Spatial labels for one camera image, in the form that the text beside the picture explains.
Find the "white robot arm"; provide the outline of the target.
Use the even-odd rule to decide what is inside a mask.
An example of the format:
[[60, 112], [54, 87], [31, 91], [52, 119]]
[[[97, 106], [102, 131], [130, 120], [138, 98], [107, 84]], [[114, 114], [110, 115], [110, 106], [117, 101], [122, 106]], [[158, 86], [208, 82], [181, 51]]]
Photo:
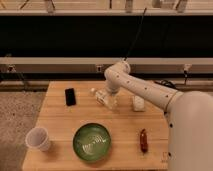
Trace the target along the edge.
[[130, 75], [122, 60], [104, 71], [106, 91], [121, 87], [165, 112], [169, 127], [168, 171], [213, 171], [213, 96], [182, 92]]

